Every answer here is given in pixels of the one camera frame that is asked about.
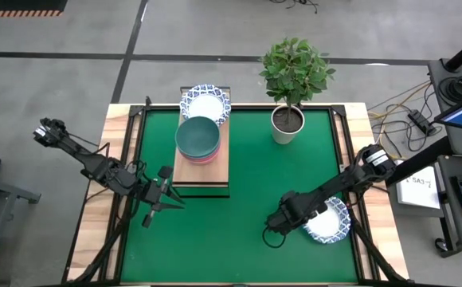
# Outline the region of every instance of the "wooden table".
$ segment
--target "wooden table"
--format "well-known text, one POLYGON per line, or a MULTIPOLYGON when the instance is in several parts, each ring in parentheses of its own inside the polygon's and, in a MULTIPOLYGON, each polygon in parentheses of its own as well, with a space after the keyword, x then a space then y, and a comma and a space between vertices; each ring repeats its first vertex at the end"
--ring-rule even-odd
MULTIPOLYGON (((306 104, 306 105, 333 105, 333 104, 306 104)), ((373 133, 370 128, 369 117, 367 115, 366 105, 364 103, 341 103, 346 109, 347 126, 350 132, 350 139, 353 151, 357 152, 374 142, 373 133)), ((100 144, 109 142, 111 144, 109 155, 119 158, 122 151, 123 139, 127 126, 128 114, 131 104, 111 104, 108 108, 108 114, 105 120, 104 130, 100 144)), ((339 145, 341 146, 343 162, 349 163, 346 142, 344 140, 343 126, 339 117, 335 117, 336 128, 339 134, 339 145)), ((131 160, 135 150, 135 138, 137 137, 139 123, 135 123, 131 137, 131 146, 128 152, 128 160, 131 160)), ((96 183, 90 183, 87 197, 100 191, 102 188, 96 183)), ((72 280, 82 274, 88 264, 96 256, 101 246, 104 244, 109 213, 111 210, 113 193, 105 191, 96 196, 85 204, 81 211, 80 224, 74 235, 73 246, 67 267, 65 270, 64 280, 72 280)), ((374 244, 379 248, 385 259, 393 268, 403 277, 408 278, 408 271, 403 257, 401 243, 397 234, 396 224, 393 218, 392 209, 388 194, 375 189, 368 190, 364 195, 367 216, 370 224, 374 244)), ((116 253, 118 242, 113 247, 110 262, 108 265, 107 277, 113 276, 116 263, 116 253)), ((365 247, 359 241, 362 265, 364 266, 365 278, 371 278, 369 269, 368 255, 365 247)))

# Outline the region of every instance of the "patterned plate rim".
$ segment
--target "patterned plate rim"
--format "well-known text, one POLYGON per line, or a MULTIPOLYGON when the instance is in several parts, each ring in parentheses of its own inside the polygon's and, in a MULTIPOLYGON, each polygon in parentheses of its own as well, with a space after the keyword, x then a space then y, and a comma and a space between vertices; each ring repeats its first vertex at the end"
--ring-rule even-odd
POLYGON ((188 102, 190 96, 197 97, 197 96, 200 96, 200 95, 208 95, 208 94, 218 98, 219 101, 222 102, 222 107, 224 109, 224 111, 219 116, 219 118, 217 120, 215 120, 215 123, 218 126, 221 126, 229 118, 229 114, 231 113, 231 103, 229 101, 229 98, 227 97, 227 93, 223 92, 220 88, 218 88, 215 85, 201 84, 201 85, 195 85, 189 91, 184 92, 182 94, 182 100, 180 101, 180 111, 182 112, 182 116, 183 116, 183 118, 185 120, 190 118, 190 115, 189 115, 190 102, 188 102), (199 93, 198 95, 193 96, 193 94, 195 92, 200 92, 201 88, 203 88, 203 90, 202 90, 203 93, 199 93), (216 91, 216 90, 220 93, 220 95, 208 92, 208 91, 216 91))
POLYGON ((325 203, 328 203, 329 208, 333 208, 336 211, 338 210, 343 211, 343 212, 338 212, 338 215, 339 215, 338 233, 325 237, 325 236, 319 236, 318 234, 315 234, 314 232, 312 232, 312 230, 309 229, 307 224, 304 224, 303 228, 317 242, 321 242, 323 244, 335 243, 337 241, 343 240, 350 232, 350 224, 351 224, 350 213, 348 212, 348 209, 346 205, 344 204, 344 202, 335 196, 332 196, 331 198, 327 199, 325 203))

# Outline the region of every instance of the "black floor stripe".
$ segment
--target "black floor stripe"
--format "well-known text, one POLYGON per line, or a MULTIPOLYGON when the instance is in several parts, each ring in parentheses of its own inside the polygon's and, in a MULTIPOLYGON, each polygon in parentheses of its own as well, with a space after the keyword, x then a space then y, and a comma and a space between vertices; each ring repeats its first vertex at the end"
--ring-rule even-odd
POLYGON ((139 38, 139 31, 141 30, 141 25, 143 24, 143 16, 146 13, 147 3, 148 0, 141 0, 141 4, 137 10, 134 28, 132 29, 130 40, 128 40, 127 52, 125 53, 125 58, 123 59, 121 69, 119 69, 118 79, 116 80, 114 91, 112 92, 111 104, 119 103, 119 99, 121 98, 121 92, 123 91, 123 86, 125 85, 125 80, 127 78, 128 67, 130 67, 131 57, 134 53, 135 43, 137 43, 137 38, 139 38))
MULTIPOLYGON (((224 55, 162 55, 162 54, 134 54, 133 61, 193 61, 193 62, 258 62, 260 56, 224 56, 224 55)), ((403 59, 365 59, 365 58, 337 58, 324 57, 336 65, 412 65, 426 66, 429 60, 403 59)))
POLYGON ((124 54, 119 53, 36 53, 36 52, 0 52, 4 58, 29 59, 81 59, 81 60, 122 60, 124 54))

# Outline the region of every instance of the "green leaves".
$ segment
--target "green leaves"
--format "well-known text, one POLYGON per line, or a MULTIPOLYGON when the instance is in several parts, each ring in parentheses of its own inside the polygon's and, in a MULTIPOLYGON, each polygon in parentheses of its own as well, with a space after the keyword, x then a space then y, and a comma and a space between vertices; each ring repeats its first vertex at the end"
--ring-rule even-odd
POLYGON ((315 93, 327 89, 327 78, 334 79, 335 69, 319 57, 318 50, 307 40, 284 39, 272 45, 262 57, 267 95, 275 102, 285 100, 288 105, 312 100, 315 93))

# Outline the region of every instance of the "teal bowl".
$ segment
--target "teal bowl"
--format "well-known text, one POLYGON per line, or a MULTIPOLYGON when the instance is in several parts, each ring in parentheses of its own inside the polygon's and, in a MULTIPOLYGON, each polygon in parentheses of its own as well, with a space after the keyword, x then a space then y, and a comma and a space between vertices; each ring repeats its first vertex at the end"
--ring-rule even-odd
POLYGON ((174 140, 182 154, 192 158, 204 158, 217 149, 221 133, 211 119, 195 116, 180 124, 174 140))

